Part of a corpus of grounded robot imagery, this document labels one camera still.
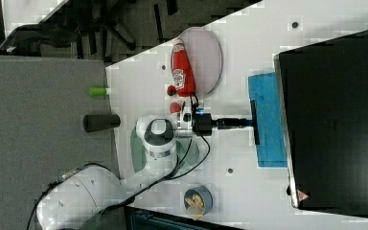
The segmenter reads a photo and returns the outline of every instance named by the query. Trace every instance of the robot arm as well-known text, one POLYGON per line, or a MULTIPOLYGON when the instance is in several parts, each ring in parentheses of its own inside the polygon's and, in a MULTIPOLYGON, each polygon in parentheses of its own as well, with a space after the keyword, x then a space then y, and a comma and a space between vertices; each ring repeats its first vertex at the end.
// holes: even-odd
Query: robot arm
POLYGON ((196 113, 184 107, 183 113, 139 118, 136 132, 145 146, 146 166, 133 176, 120 180, 100 166, 70 171, 64 181, 37 205, 37 218, 44 230, 79 229, 109 206, 126 205, 153 184, 172 175, 177 167, 177 137, 212 134, 213 127, 247 127, 245 119, 212 120, 211 114, 196 113))

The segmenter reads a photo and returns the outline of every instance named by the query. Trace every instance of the ketchup bottle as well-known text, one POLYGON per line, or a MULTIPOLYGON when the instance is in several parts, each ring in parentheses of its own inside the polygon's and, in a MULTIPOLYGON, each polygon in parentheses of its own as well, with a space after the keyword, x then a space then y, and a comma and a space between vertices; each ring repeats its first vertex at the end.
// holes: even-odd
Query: ketchup bottle
POLYGON ((196 92, 196 82, 187 52, 181 39, 176 39, 172 47, 172 79, 180 97, 189 97, 196 92))

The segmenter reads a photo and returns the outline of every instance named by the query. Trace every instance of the blue towel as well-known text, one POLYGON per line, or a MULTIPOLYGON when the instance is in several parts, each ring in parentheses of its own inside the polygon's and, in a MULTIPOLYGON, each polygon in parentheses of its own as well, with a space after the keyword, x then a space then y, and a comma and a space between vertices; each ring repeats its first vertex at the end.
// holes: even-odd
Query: blue towel
POLYGON ((249 77, 249 98, 256 109, 259 167, 287 166, 277 79, 274 73, 249 77))

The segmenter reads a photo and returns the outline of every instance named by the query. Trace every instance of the white table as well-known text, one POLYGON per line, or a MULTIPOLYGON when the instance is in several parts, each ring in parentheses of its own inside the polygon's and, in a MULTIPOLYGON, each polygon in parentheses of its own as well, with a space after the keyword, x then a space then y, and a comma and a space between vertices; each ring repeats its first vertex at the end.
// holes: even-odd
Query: white table
POLYGON ((5 36, 26 24, 36 24, 49 18, 68 0, 1 0, 5 36))
MULTIPOLYGON (((273 57, 287 49, 367 30, 368 1, 265 0, 205 28, 218 36, 223 52, 222 80, 204 100, 206 112, 250 118, 247 77, 273 71, 273 57), (294 21, 300 24, 296 30, 290 26, 294 21)), ((169 41, 106 69, 111 107, 122 120, 115 130, 121 177, 133 174, 128 137, 136 119, 169 112, 165 89, 173 83, 172 46, 169 41)), ((212 150, 205 163, 185 177, 154 186, 133 206, 185 217, 183 195, 200 183, 214 198, 205 221, 254 230, 368 229, 368 219, 293 209, 286 195, 287 170, 258 168, 251 129, 214 132, 208 140, 212 150)), ((202 141, 197 142, 204 151, 202 141)))

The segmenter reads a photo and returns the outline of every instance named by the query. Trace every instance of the gray cloth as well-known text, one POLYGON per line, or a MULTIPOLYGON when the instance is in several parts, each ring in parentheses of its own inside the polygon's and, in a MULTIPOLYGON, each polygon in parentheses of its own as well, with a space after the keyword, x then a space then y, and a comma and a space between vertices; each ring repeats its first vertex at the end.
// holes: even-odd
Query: gray cloth
POLYGON ((82 126, 86 114, 111 113, 108 97, 88 96, 106 85, 104 74, 101 61, 0 57, 0 230, 25 229, 63 173, 97 162, 117 174, 113 131, 82 126))

